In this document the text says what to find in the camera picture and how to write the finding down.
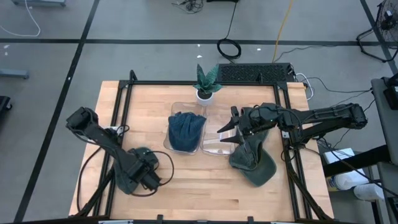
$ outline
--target wooden tabletop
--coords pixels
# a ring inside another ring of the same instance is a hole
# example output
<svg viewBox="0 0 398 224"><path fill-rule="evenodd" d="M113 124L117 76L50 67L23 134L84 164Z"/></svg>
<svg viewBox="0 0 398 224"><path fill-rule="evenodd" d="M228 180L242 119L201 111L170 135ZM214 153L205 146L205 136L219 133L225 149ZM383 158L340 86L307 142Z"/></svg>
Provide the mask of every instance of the wooden tabletop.
<svg viewBox="0 0 398 224"><path fill-rule="evenodd" d="M288 83L288 87L292 108L307 110L302 83ZM102 83L95 108L101 126L109 126L111 122L117 89L117 81ZM214 105L235 105L238 108L275 102L273 89L269 86L226 86L214 97ZM280 98L284 104L282 92ZM169 125L167 118L171 114L173 103L195 101L195 89L192 86L133 86L127 117L130 130L124 136L123 149L146 146L152 150L167 152L175 164L175 174L169 184L159 187L158 192L151 197L133 197L116 188L111 218L154 220L158 214L163 214L165 220L245 221L248 216L253 216L255 221L294 221L285 162L280 158L282 141L278 128L270 130L263 145L264 150L275 160L277 171L261 187L253 186L238 170L232 169L228 164L228 156L209 155L201 150L192 156L181 155L164 147ZM318 151L315 141L310 141L307 147ZM83 162L95 149L96 146L87 145ZM305 150L300 153L308 191L326 214L333 217L319 155ZM85 169L82 177L81 207L98 186L103 155L103 151L98 153ZM171 165L165 156L159 154L157 157L160 165L156 173L165 181L170 177ZM304 217L302 197L298 188L296 191L300 214ZM147 192L140 186L135 193ZM107 195L106 190L102 200L102 213ZM76 212L75 192L70 214Z"/></svg>

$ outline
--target table leg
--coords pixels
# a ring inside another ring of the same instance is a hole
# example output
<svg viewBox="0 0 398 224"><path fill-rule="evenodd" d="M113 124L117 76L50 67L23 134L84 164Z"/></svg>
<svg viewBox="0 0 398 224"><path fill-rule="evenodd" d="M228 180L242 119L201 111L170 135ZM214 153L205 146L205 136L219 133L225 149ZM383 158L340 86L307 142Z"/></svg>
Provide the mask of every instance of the table leg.
<svg viewBox="0 0 398 224"><path fill-rule="evenodd" d="M15 5L19 5L19 3L25 3L25 0L11 0ZM49 4L59 4L62 7L65 7L65 0L27 0L28 3L49 3Z"/></svg>
<svg viewBox="0 0 398 224"><path fill-rule="evenodd" d="M394 214L394 217L396 218L396 221L398 222L398 211L397 211L396 203L393 198L388 198L388 202L391 207L392 213Z"/></svg>
<svg viewBox="0 0 398 224"><path fill-rule="evenodd" d="M0 77L11 77L11 78L29 78L29 72L27 70L15 70L0 68Z"/></svg>
<svg viewBox="0 0 398 224"><path fill-rule="evenodd" d="M366 152L362 152L358 155L351 156L343 159L346 163L353 166L355 169L368 167L378 162L389 162L390 154L386 145L379 146ZM323 173L325 177L330 177L336 174L352 171L351 168L346 166L341 161L337 161L331 164L323 166Z"/></svg>
<svg viewBox="0 0 398 224"><path fill-rule="evenodd" d="M376 202L371 202L371 203L372 203L372 211L373 211L374 223L375 224L381 224L380 216L379 216L379 210L377 209L377 203Z"/></svg>

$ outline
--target clear plastic container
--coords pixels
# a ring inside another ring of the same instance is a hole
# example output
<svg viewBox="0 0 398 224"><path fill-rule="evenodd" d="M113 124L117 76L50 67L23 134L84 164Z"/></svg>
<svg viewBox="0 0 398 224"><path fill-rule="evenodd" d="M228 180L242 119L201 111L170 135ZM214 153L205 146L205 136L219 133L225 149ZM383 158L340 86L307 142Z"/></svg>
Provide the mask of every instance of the clear plastic container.
<svg viewBox="0 0 398 224"><path fill-rule="evenodd" d="M234 152L236 144L220 142L221 139L233 137L236 130L232 129L217 133L231 119L231 107L228 105L210 105L206 107L206 126L203 137L202 151L211 155L230 155Z"/></svg>
<svg viewBox="0 0 398 224"><path fill-rule="evenodd" d="M172 105L171 116L175 115L178 112L181 112L181 113L192 112L192 113L194 113L196 115L201 115L201 116L205 117L205 111L206 111L206 108L201 106L201 105L199 105L199 104L197 104L197 103L176 102L176 103L173 103L173 105ZM166 138L164 139L164 142L163 142L164 147L166 149L172 150L173 152L177 152L177 153L181 153L181 154L194 155L198 151L198 148L201 147L202 144L203 144L203 133L204 133L204 130L205 130L205 127L206 127L206 123L207 123L207 121L205 122L205 125L202 128L200 140L198 142L198 146L194 150L189 151L189 152L188 151L175 150L172 147L172 145L170 143L170 140L169 140L169 129L168 128L167 128Z"/></svg>

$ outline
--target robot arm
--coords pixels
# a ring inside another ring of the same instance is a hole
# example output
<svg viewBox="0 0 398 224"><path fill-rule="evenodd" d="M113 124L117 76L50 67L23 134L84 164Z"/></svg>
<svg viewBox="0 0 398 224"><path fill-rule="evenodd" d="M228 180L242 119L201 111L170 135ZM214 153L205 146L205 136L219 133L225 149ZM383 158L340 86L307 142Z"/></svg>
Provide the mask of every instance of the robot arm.
<svg viewBox="0 0 398 224"><path fill-rule="evenodd" d="M117 163L115 168L129 183L132 191L142 184L149 190L157 190L160 177L155 173L154 166L158 160L149 151L123 150L118 142L118 134L112 129L103 129L98 124L98 115L89 108L81 107L67 119L67 128L78 138L85 136L101 146Z"/></svg>
<svg viewBox="0 0 398 224"><path fill-rule="evenodd" d="M358 104L338 105L317 110L288 110L274 103L263 103L251 110L231 107L231 121L218 130L218 133L238 127L237 136L222 139L222 142L242 144L247 136L278 126L289 133L290 146L300 147L316 136L323 137L326 133L340 129L361 129L368 123L362 107ZM303 124L316 123L303 129Z"/></svg>

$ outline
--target dark teal cloth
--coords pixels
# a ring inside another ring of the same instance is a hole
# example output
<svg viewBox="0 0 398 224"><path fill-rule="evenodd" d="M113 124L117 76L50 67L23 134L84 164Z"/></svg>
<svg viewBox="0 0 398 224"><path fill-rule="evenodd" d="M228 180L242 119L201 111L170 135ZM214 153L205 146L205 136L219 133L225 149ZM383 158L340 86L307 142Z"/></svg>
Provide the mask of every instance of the dark teal cloth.
<svg viewBox="0 0 398 224"><path fill-rule="evenodd" d="M198 147L206 118L178 112L169 116L169 141L176 151L193 152Z"/></svg>

